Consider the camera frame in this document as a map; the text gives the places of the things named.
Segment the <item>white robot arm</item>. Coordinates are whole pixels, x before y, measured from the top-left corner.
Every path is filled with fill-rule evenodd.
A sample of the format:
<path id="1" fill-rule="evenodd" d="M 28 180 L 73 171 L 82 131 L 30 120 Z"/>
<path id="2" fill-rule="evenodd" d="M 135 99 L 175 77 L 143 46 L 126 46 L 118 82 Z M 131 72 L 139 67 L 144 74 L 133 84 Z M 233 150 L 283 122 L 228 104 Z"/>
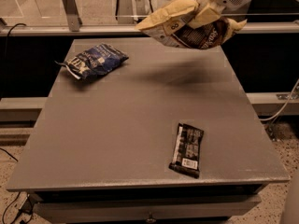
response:
<path id="1" fill-rule="evenodd" d="M 196 0 L 199 4 L 196 15 L 188 23 L 192 28 L 212 23 L 221 17 L 223 10 L 236 11 L 251 0 Z"/>

